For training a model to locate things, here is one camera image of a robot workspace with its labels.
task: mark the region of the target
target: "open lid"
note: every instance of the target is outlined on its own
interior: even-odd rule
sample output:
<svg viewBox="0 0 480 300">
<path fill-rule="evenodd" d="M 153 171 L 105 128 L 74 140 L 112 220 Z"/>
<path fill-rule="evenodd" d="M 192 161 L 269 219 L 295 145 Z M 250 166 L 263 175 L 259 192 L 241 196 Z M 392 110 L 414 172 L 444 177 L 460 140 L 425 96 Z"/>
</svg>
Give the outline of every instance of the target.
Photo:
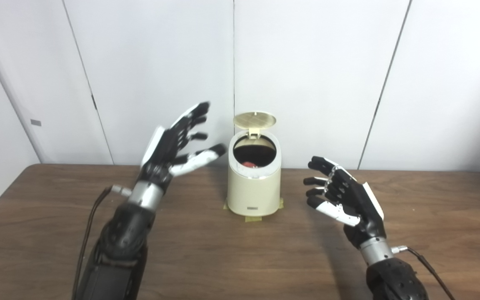
<svg viewBox="0 0 480 300">
<path fill-rule="evenodd" d="M 249 138 L 260 138 L 260 130 L 272 127 L 276 118 L 267 112 L 244 112 L 236 115 L 232 122 L 236 127 L 249 130 Z"/>
</svg>

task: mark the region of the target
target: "metal wrist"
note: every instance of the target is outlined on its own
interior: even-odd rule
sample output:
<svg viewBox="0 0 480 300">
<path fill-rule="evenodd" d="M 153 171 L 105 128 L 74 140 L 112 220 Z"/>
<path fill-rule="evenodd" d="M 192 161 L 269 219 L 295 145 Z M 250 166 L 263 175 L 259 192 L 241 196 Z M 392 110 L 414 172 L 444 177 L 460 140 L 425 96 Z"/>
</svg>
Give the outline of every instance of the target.
<svg viewBox="0 0 480 300">
<path fill-rule="evenodd" d="M 394 257 L 392 249 L 388 246 L 384 237 L 373 237 L 360 244 L 358 249 L 368 266 Z"/>
<path fill-rule="evenodd" d="M 140 180 L 135 185 L 128 201 L 154 213 L 157 210 L 158 203 L 160 203 L 163 195 L 164 191 L 160 186 Z"/>
</svg>

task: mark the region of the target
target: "trash can lid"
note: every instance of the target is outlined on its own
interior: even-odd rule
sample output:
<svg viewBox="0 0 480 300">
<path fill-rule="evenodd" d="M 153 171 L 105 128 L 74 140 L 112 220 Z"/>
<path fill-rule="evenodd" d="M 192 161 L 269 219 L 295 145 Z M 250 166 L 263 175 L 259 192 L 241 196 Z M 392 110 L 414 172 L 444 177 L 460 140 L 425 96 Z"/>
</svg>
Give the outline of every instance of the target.
<svg viewBox="0 0 480 300">
<path fill-rule="evenodd" d="M 232 120 L 241 129 L 266 129 L 272 127 L 276 118 L 267 112 L 244 112 Z"/>
</svg>

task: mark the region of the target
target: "black and white robotic hand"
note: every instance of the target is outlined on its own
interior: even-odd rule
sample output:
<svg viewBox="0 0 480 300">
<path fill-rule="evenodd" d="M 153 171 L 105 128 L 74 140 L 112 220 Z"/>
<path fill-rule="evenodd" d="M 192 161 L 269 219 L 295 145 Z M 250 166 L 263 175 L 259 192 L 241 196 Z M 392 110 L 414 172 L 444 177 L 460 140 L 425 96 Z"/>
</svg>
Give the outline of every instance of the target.
<svg viewBox="0 0 480 300">
<path fill-rule="evenodd" d="M 412 267 L 394 257 L 407 247 L 388 246 L 384 213 L 368 183 L 358 183 L 343 167 L 319 156 L 308 167 L 326 177 L 303 180 L 305 185 L 317 185 L 307 191 L 307 204 L 344 224 L 345 236 L 366 261 L 366 283 L 373 299 L 428 300 Z"/>
<path fill-rule="evenodd" d="M 190 141 L 207 138 L 207 134 L 191 130 L 206 121 L 209 106 L 208 102 L 197 104 L 168 129 L 158 127 L 145 150 L 135 187 L 130 190 L 114 185 L 97 199 L 88 220 L 77 263 L 73 299 L 136 299 L 147 259 L 147 235 L 152 229 L 158 204 L 172 178 L 198 169 L 225 154 L 225 145 L 218 144 L 205 150 L 178 155 Z M 127 196 L 128 199 L 118 206 L 112 220 L 103 227 L 79 283 L 80 265 L 93 213 L 111 191 Z"/>
</svg>

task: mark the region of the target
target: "cable connector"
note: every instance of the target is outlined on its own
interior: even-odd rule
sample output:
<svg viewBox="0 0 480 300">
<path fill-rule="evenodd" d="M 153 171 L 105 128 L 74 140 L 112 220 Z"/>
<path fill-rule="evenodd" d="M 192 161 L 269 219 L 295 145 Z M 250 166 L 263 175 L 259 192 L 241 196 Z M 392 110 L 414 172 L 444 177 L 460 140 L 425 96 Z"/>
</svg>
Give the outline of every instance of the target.
<svg viewBox="0 0 480 300">
<path fill-rule="evenodd" d="M 401 245 L 401 246 L 391 247 L 390 250 L 392 250 L 393 254 L 398 254 L 400 252 L 407 251 L 408 247 L 406 247 L 405 245 Z"/>
<path fill-rule="evenodd" d="M 111 191 L 115 192 L 115 193 L 118 193 L 118 194 L 120 194 L 122 196 L 125 196 L 125 197 L 129 197 L 133 193 L 133 191 L 130 188 L 120 186 L 120 185 L 117 185 L 117 184 L 114 184 L 112 186 Z"/>
</svg>

